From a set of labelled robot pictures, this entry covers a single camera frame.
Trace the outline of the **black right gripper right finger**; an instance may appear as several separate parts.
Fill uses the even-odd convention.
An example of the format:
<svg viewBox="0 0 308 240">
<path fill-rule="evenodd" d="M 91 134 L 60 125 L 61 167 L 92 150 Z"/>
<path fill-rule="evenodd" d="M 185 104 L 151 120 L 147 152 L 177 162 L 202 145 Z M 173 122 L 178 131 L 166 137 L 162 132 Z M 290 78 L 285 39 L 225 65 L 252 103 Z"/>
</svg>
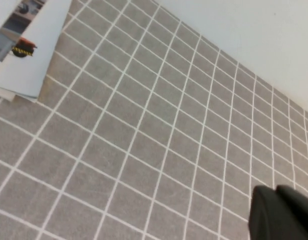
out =
<svg viewBox="0 0 308 240">
<path fill-rule="evenodd" d="M 278 185 L 277 193 L 287 204 L 297 226 L 308 235 L 308 197 L 287 185 Z"/>
</svg>

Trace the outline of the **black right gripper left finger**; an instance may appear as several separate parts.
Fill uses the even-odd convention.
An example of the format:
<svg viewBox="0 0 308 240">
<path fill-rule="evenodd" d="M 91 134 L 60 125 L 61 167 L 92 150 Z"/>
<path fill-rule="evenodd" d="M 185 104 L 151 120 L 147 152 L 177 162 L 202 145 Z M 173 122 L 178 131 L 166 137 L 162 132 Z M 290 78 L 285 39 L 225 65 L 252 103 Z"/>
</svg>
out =
<svg viewBox="0 0 308 240">
<path fill-rule="evenodd" d="M 276 189 L 265 185 L 254 187 L 248 219 L 250 238 L 308 240 L 308 235 L 297 226 L 287 204 L 278 195 L 277 186 Z"/>
</svg>

